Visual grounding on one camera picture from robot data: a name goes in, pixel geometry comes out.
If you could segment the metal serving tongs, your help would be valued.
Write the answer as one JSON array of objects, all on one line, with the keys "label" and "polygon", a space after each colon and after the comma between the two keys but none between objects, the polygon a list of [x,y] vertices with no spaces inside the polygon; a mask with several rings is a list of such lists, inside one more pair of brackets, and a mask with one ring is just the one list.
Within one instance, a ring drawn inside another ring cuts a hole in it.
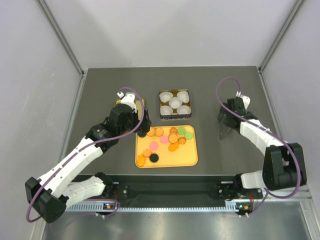
[{"label": "metal serving tongs", "polygon": [[223,122],[220,123],[219,140],[222,141],[227,137],[232,128],[226,126]]}]

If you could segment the orange round biscuit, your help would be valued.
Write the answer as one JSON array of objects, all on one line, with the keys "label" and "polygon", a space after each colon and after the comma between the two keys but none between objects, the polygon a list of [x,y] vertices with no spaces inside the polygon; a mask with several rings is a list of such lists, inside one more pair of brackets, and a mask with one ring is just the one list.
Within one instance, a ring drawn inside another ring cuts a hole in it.
[{"label": "orange round biscuit", "polygon": [[168,136],[168,141],[171,143],[171,144],[174,144],[178,141],[178,135],[176,133],[171,133],[169,136]]}]

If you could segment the green sandwich cookie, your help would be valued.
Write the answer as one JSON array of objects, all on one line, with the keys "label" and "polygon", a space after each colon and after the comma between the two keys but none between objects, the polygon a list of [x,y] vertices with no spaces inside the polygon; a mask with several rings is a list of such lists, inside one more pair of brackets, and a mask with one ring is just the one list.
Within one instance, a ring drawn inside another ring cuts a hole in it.
[{"label": "green sandwich cookie", "polygon": [[186,133],[184,134],[184,137],[185,137],[187,140],[192,140],[193,137],[194,137],[194,134],[193,134],[192,132],[188,131],[188,132],[186,132]]},{"label": "green sandwich cookie", "polygon": [[182,136],[184,136],[185,134],[186,134],[186,132],[187,132],[187,130],[186,130],[186,128],[185,127],[179,127],[178,129],[177,129],[177,133],[179,134],[179,135],[182,135]]}]

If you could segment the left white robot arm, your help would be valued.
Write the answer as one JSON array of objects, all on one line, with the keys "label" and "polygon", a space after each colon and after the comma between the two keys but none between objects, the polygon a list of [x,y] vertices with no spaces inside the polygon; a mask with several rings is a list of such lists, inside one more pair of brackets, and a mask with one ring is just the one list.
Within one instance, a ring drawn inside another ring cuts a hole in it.
[{"label": "left white robot arm", "polygon": [[97,173],[80,183],[75,177],[91,162],[105,154],[120,139],[133,133],[146,134],[151,127],[148,109],[137,109],[136,101],[141,96],[132,88],[127,93],[119,90],[120,103],[114,106],[109,116],[94,125],[79,144],[56,166],[38,178],[30,177],[25,182],[29,204],[26,221],[33,223],[43,219],[50,224],[60,218],[68,207],[88,198],[109,198],[114,187],[104,173]]}]

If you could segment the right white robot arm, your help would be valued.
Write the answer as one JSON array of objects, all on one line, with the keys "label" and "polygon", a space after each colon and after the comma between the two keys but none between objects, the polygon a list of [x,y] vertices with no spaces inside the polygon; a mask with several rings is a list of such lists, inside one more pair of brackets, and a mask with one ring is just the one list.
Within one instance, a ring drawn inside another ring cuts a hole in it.
[{"label": "right white robot arm", "polygon": [[236,96],[222,102],[217,121],[237,131],[263,154],[261,170],[239,173],[234,178],[233,192],[245,198],[252,189],[265,189],[277,199],[293,197],[307,183],[303,148],[298,143],[288,143],[262,125],[247,110],[250,99]]}]

